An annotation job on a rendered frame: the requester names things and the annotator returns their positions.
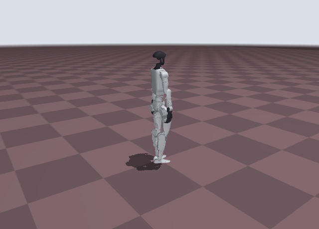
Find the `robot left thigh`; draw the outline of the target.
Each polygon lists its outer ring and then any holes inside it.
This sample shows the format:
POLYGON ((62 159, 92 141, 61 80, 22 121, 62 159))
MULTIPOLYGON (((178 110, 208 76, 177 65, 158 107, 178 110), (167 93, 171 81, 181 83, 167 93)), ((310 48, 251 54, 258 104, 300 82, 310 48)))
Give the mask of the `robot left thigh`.
POLYGON ((161 123, 162 123, 162 116, 160 115, 160 112, 156 111, 153 108, 153 104, 150 105, 150 110, 153 112, 153 120, 155 124, 155 128, 152 131, 153 136, 157 136, 158 132, 161 130, 161 123))

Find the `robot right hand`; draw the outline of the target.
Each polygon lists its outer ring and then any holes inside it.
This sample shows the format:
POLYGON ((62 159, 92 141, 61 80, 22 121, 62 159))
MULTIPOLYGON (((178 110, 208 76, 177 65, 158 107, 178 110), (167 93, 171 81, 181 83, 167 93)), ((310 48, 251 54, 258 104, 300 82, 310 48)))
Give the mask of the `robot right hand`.
POLYGON ((169 123, 172 119, 172 111, 169 111, 169 107, 167 108, 167 112, 168 112, 167 120, 164 123, 169 123))

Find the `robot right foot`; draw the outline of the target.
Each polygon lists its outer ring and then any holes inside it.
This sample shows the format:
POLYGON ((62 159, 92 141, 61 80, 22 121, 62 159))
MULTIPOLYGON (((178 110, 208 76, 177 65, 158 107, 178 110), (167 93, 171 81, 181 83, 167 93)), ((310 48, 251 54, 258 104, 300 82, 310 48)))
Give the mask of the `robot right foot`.
POLYGON ((155 159, 154 160, 154 163, 168 163, 168 162, 170 162, 170 160, 166 160, 166 159, 161 159, 161 161, 158 161, 158 159, 155 159))

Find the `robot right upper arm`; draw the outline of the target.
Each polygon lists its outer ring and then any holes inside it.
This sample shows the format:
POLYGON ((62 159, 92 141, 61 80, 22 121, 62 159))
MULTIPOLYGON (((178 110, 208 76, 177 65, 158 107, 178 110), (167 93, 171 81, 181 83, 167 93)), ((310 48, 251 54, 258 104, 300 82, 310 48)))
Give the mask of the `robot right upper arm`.
POLYGON ((160 71, 160 78, 162 79, 163 92, 166 95, 168 90, 168 73, 166 71, 160 71))

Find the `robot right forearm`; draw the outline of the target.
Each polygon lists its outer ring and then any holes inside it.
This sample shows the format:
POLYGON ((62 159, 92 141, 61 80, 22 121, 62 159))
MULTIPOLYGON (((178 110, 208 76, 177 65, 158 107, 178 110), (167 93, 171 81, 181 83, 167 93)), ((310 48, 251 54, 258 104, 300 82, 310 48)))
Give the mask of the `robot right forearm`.
POLYGON ((165 100, 166 100, 167 108, 169 107, 169 111, 172 111, 171 90, 170 89, 168 89, 166 92, 165 100))

